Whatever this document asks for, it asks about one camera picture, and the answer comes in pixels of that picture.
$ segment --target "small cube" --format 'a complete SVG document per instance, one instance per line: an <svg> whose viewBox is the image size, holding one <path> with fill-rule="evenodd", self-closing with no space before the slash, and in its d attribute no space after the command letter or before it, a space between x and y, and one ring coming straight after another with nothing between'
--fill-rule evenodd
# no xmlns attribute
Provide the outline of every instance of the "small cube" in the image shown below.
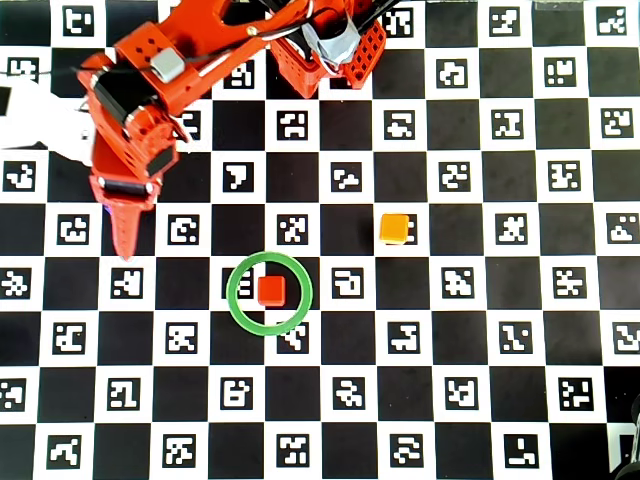
<svg viewBox="0 0 640 480"><path fill-rule="evenodd" d="M263 307L282 307L285 302L285 280L280 275L258 278L258 303Z"/></svg>
<svg viewBox="0 0 640 480"><path fill-rule="evenodd" d="M390 245L404 245L409 237L409 215L385 213L380 221L380 240Z"/></svg>

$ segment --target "checkerboard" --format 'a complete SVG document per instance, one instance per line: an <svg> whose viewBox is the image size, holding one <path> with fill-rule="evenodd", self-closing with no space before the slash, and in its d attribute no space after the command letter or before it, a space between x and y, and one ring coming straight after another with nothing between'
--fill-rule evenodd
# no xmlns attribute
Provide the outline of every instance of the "checkerboard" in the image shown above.
<svg viewBox="0 0 640 480"><path fill-rule="evenodd" d="M0 2L0 69L77 106L38 72L171 6ZM640 393L638 15L404 2L365 87L310 100L261 52L182 116L129 263L84 166L1 151L0 479L607 478ZM407 244L376 240L384 213ZM263 250L313 282L277 338L224 298ZM262 264L239 296L275 324L299 290Z"/></svg>

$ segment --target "orange cube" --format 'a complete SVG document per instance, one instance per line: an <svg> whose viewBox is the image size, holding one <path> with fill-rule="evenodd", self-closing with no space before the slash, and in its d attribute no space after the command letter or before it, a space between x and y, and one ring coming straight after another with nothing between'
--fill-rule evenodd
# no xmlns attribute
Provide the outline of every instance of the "orange cube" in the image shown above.
<svg viewBox="0 0 640 480"><path fill-rule="evenodd" d="M285 302L285 280L280 275L258 278L258 303L263 307L282 307Z"/></svg>

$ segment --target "green ring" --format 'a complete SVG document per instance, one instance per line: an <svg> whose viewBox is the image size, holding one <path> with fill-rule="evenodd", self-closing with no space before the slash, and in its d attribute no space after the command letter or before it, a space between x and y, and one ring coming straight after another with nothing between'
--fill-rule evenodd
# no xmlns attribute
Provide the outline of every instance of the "green ring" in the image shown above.
<svg viewBox="0 0 640 480"><path fill-rule="evenodd" d="M298 304L298 309L289 320L274 326L267 326L254 322L238 305L238 287L240 285L242 275L254 265L263 262L275 262L284 265L293 272L298 279L298 282L300 282L300 303ZM296 328L300 325L311 309L312 300L313 288L311 286L311 278L309 278L309 274L295 258L282 253L258 252L253 255L249 255L240 262L233 272L231 272L231 276L229 276L229 281L227 282L227 301L229 302L231 316L236 322L238 322L238 325L246 331L261 337L267 335L282 335L283 333L287 333L288 331Z"/></svg>

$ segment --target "white square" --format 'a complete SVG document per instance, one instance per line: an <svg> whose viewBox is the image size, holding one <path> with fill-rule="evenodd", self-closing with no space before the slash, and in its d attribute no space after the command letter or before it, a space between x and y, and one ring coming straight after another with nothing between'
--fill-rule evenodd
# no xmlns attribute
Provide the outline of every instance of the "white square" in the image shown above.
<svg viewBox="0 0 640 480"><path fill-rule="evenodd" d="M112 269L114 268L124 269L117 271L115 280L119 282L118 285L112 285L111 281ZM134 257L129 261L120 257L100 257L99 310L149 312L155 310L155 297L155 257Z"/></svg>
<svg viewBox="0 0 640 480"><path fill-rule="evenodd" d="M616 14L609 21L598 21L598 7L621 7L625 9L620 23ZM638 2L634 0L589 0L584 2L584 32L588 47L637 47L638 46ZM611 35L620 30L619 35Z"/></svg>
<svg viewBox="0 0 640 480"><path fill-rule="evenodd" d="M420 50L425 45L425 13L423 2L404 1L385 13L378 22L384 24L387 34L385 49Z"/></svg>
<svg viewBox="0 0 640 480"><path fill-rule="evenodd" d="M485 203L482 205L482 216L484 254L487 257L540 255L540 216L537 203Z"/></svg>
<svg viewBox="0 0 640 480"><path fill-rule="evenodd" d="M492 367L544 367L542 310L487 311L487 349Z"/></svg>
<svg viewBox="0 0 640 480"><path fill-rule="evenodd" d="M317 203L267 203L265 205L265 250L281 252L291 257L319 257L320 256L320 204ZM278 244L278 229L283 229L283 217L278 220L278 215L284 215L289 219L289 226L284 228L291 236L290 243ZM308 244L304 245L303 233L295 225L302 225L301 218L306 216L304 228Z"/></svg>
<svg viewBox="0 0 640 480"><path fill-rule="evenodd" d="M589 125L592 150L635 149L640 138L640 98L589 98Z"/></svg>
<svg viewBox="0 0 640 480"><path fill-rule="evenodd" d="M498 122L497 129L493 127L494 120ZM481 98L480 146L484 151L535 150L533 98Z"/></svg>
<svg viewBox="0 0 640 480"><path fill-rule="evenodd" d="M157 204L155 252L158 257L210 257L211 205Z"/></svg>
<svg viewBox="0 0 640 480"><path fill-rule="evenodd" d="M223 78L213 85L211 98L214 100L264 100L267 95L266 56L266 50L260 50L249 60L234 68L226 82Z"/></svg>
<svg viewBox="0 0 640 480"><path fill-rule="evenodd" d="M427 152L429 203L482 203L482 152Z"/></svg>
<svg viewBox="0 0 640 480"><path fill-rule="evenodd" d="M607 214L619 221L613 229L609 229L607 225ZM631 243L640 242L640 202L595 202L593 218L596 254L614 257L640 256L640 243Z"/></svg>
<svg viewBox="0 0 640 480"><path fill-rule="evenodd" d="M93 14L72 7L93 7ZM93 27L93 35L81 35ZM104 0L51 0L51 46L57 48L105 48L107 14Z"/></svg>
<svg viewBox="0 0 640 480"><path fill-rule="evenodd" d="M85 480L93 472L94 423L38 423L34 445L33 478ZM47 470L49 435L80 436L80 468Z"/></svg>
<svg viewBox="0 0 640 480"><path fill-rule="evenodd" d="M20 295L12 293L5 300L0 300L0 312L40 312L42 310L42 292L44 289L44 260L45 257L9 257L0 256L0 269L7 269L0 273L0 292L8 290L15 291L17 283L21 290ZM31 281L29 282L23 275L19 275L20 270L29 269Z"/></svg>
<svg viewBox="0 0 640 480"><path fill-rule="evenodd" d="M416 222L409 222L409 239L405 245L388 245L380 240L382 215L400 213L415 215ZM374 203L373 253L376 257L428 257L429 249L429 205L424 203Z"/></svg>
<svg viewBox="0 0 640 480"><path fill-rule="evenodd" d="M178 118L182 128L191 135L192 141L176 142L178 152L211 152L213 144L213 103L199 99L186 107Z"/></svg>
<svg viewBox="0 0 640 480"><path fill-rule="evenodd" d="M602 364L636 367L640 363L640 312L601 310Z"/></svg>
<svg viewBox="0 0 640 480"><path fill-rule="evenodd" d="M156 310L153 364L161 367L209 366L211 317L207 310Z"/></svg>
<svg viewBox="0 0 640 480"><path fill-rule="evenodd" d="M195 460L193 467L163 467L165 435L195 435ZM206 480L209 469L209 424L206 422L154 422L151 424L149 477L158 480Z"/></svg>
<svg viewBox="0 0 640 480"><path fill-rule="evenodd" d="M427 150L427 104L424 100L373 100L373 150ZM389 117L385 125L385 112Z"/></svg>
<svg viewBox="0 0 640 480"><path fill-rule="evenodd" d="M498 12L491 7L511 7ZM523 48L533 45L531 2L528 0L485 0L478 2L478 46L481 48ZM492 22L499 22L492 29Z"/></svg>
<svg viewBox="0 0 640 480"><path fill-rule="evenodd" d="M391 451L391 435L402 435L405 449ZM397 463L404 460L420 445L422 467L402 468L392 466L392 456L398 456ZM380 422L378 423L378 478L380 480L436 480L436 443L433 422Z"/></svg>
<svg viewBox="0 0 640 480"><path fill-rule="evenodd" d="M322 257L320 262L321 310L364 312L375 310L375 308L375 257Z"/></svg>
<svg viewBox="0 0 640 480"><path fill-rule="evenodd" d="M151 423L153 366L99 365L96 368L95 382L96 423Z"/></svg>
<svg viewBox="0 0 640 480"><path fill-rule="evenodd" d="M240 262L246 257L213 257L215 261L210 263L209 267L209 307L215 312L228 312L229 302L227 302L223 292L226 292L227 284L222 283L222 274L225 268L233 270ZM265 264L259 263L253 267L253 276L251 281L253 282L253 292L251 298L240 297L238 298L238 305L245 312L260 312L264 311L265 307L258 303L258 278L265 275Z"/></svg>
<svg viewBox="0 0 640 480"><path fill-rule="evenodd" d="M47 203L44 233L44 254L47 257L99 257L102 249L102 205Z"/></svg>
<svg viewBox="0 0 640 480"><path fill-rule="evenodd" d="M18 166L20 176L7 175L15 173L15 168L9 171L8 166L13 162L20 162ZM3 150L0 149L0 204L2 203L46 203L49 174L49 152L47 150ZM7 179L15 189L4 190L4 180Z"/></svg>
<svg viewBox="0 0 640 480"><path fill-rule="evenodd" d="M424 53L428 99L480 98L480 59L477 48L428 48Z"/></svg>
<svg viewBox="0 0 640 480"><path fill-rule="evenodd" d="M209 368L209 422L264 422L265 401L264 366Z"/></svg>
<svg viewBox="0 0 640 480"><path fill-rule="evenodd" d="M211 156L211 200L214 204L256 205L267 201L265 152L216 151ZM226 187L225 177L230 181ZM250 188L250 182L253 182L253 188Z"/></svg>
<svg viewBox="0 0 640 480"><path fill-rule="evenodd" d="M30 75L23 75L24 78L35 80L33 76L33 62L23 63L18 59L36 58L38 60L38 72L51 71L51 47L36 47L24 45L0 46L0 71L2 72L19 72ZM16 59L15 63L9 64L9 58ZM45 92L51 92L51 75L38 75L38 85Z"/></svg>
<svg viewBox="0 0 640 480"><path fill-rule="evenodd" d="M476 423L491 421L488 366L434 365L432 372L433 419L436 422ZM471 383L460 381L460 384L456 386L456 384L451 384L452 379L456 378L475 378L476 381ZM453 404L464 402L465 409L447 410L447 399Z"/></svg>
<svg viewBox="0 0 640 480"><path fill-rule="evenodd" d="M5 380L25 380L22 385L11 386L9 382L2 388ZM0 397L0 422L3 425L28 425L38 423L38 391L40 390L39 367L1 367L0 392L8 393Z"/></svg>
<svg viewBox="0 0 640 480"><path fill-rule="evenodd" d="M374 202L375 182L372 152L324 150L320 152L318 160L320 203L363 204ZM361 174L357 172L358 165L355 164L359 164Z"/></svg>
<svg viewBox="0 0 640 480"><path fill-rule="evenodd" d="M566 408L568 406L570 407L573 403L571 397L565 397L565 392L568 392L571 385L560 386L559 379L561 378L591 380L591 386L588 388L591 388L593 390L593 410L561 410L561 402L563 408ZM603 367L547 365L546 379L549 423L607 423L607 407L604 395ZM563 392L562 399L560 398L561 388Z"/></svg>
<svg viewBox="0 0 640 480"><path fill-rule="evenodd" d="M289 320L292 315L291 310L267 310L264 313L264 323L269 326L278 325ZM322 363L320 322L320 311L309 310L302 323L295 330L278 336L267 335L264 338L264 364L274 367L290 367L292 365L315 367L320 365ZM278 353L279 339L288 343L291 347L288 352L291 353ZM308 342L309 353L304 353L303 342Z"/></svg>
<svg viewBox="0 0 640 480"><path fill-rule="evenodd" d="M334 391L334 378L341 379ZM364 394L356 383L364 379ZM375 365L322 365L320 415L323 422L376 422L378 373ZM341 409L334 409L334 400Z"/></svg>
<svg viewBox="0 0 640 480"><path fill-rule="evenodd" d="M308 464L278 467L280 451L278 435L283 449L292 450L290 461ZM295 450L307 450L299 455ZM320 422L265 422L264 424L264 479L265 480L322 480L322 424Z"/></svg>
<svg viewBox="0 0 640 480"><path fill-rule="evenodd" d="M507 468L505 462L505 435L536 435L538 440L538 452L535 457L526 457L526 452L522 451L522 456L512 457L513 460L508 462L510 467ZM552 478L551 473L551 440L549 435L549 424L546 422L500 422L491 424L491 450L493 459L493 478L495 480L511 480L518 478L522 480L539 480L542 478ZM512 462L528 462L534 461L538 464L538 468L513 466Z"/></svg>
<svg viewBox="0 0 640 480"><path fill-rule="evenodd" d="M289 138L279 140L279 129ZM318 150L320 150L320 103L317 100L267 100L265 102L265 151L317 152Z"/></svg>
<svg viewBox="0 0 640 480"><path fill-rule="evenodd" d="M98 364L97 310L45 310L40 318L41 367L95 367Z"/></svg>
<svg viewBox="0 0 640 480"><path fill-rule="evenodd" d="M433 365L431 312L428 310L377 310L376 364L385 367ZM389 330L404 337L390 336Z"/></svg>
<svg viewBox="0 0 640 480"><path fill-rule="evenodd" d="M575 78L575 86L571 86L573 78ZM534 48L533 96L534 98L588 98L587 47Z"/></svg>
<svg viewBox="0 0 640 480"><path fill-rule="evenodd" d="M463 276L457 277L449 271L460 271ZM447 284L453 290L449 293L452 298L443 296L443 276L450 278ZM439 257L429 258L429 285L431 291L431 310L462 310L479 311L487 309L486 265L484 257Z"/></svg>
<svg viewBox="0 0 640 480"><path fill-rule="evenodd" d="M542 309L543 310L587 310L595 311L600 309L600 289L598 287L598 259L591 255L579 256L543 256L540 257L540 286L542 287ZM572 298L568 295L554 297L555 277L553 268L585 268L587 283L587 298ZM567 288L560 286L564 292Z"/></svg>
<svg viewBox="0 0 640 480"><path fill-rule="evenodd" d="M622 463L620 451L620 437L622 435L634 436L636 426L629 423L607 423L607 438L609 440L609 473L613 472Z"/></svg>
<svg viewBox="0 0 640 480"><path fill-rule="evenodd" d="M591 164L591 150L536 151L538 202L593 202Z"/></svg>

